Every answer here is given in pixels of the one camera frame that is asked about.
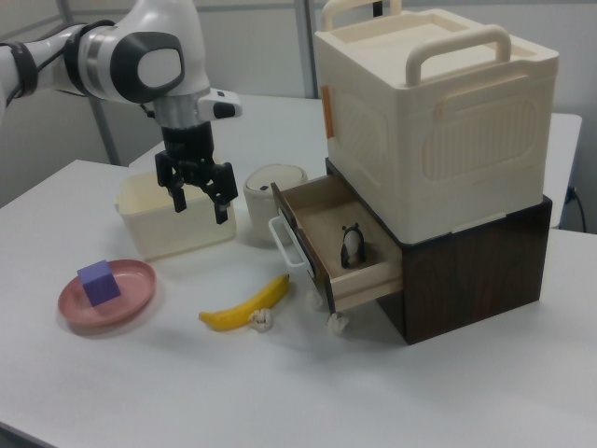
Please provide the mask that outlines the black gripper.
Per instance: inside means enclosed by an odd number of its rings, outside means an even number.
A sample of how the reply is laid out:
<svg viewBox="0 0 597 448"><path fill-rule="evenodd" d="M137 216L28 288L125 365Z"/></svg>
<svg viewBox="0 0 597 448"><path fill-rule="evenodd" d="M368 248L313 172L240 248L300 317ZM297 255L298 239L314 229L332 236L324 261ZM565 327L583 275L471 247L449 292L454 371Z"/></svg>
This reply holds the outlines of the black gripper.
<svg viewBox="0 0 597 448"><path fill-rule="evenodd" d="M174 210L187 208L183 186L189 176L186 161L198 161L191 184L200 188L212 200L215 222L228 220L228 208L235 199L235 178L230 162L215 163L214 138L209 121L186 129L162 127L165 151L155 156L158 184L165 187L174 201Z"/></svg>

